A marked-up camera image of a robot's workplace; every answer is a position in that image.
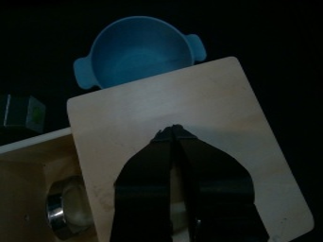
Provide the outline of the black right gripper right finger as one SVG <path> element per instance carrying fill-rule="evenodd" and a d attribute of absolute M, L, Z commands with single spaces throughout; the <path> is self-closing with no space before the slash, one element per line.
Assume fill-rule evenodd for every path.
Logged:
<path fill-rule="evenodd" d="M 267 242 L 251 175 L 238 160 L 173 126 L 191 242 Z"/>

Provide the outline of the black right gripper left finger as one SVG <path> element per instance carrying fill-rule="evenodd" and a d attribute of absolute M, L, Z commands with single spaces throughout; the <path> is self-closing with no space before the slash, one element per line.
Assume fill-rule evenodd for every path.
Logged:
<path fill-rule="evenodd" d="M 115 181 L 110 242 L 173 242 L 173 130 L 158 131 Z"/>

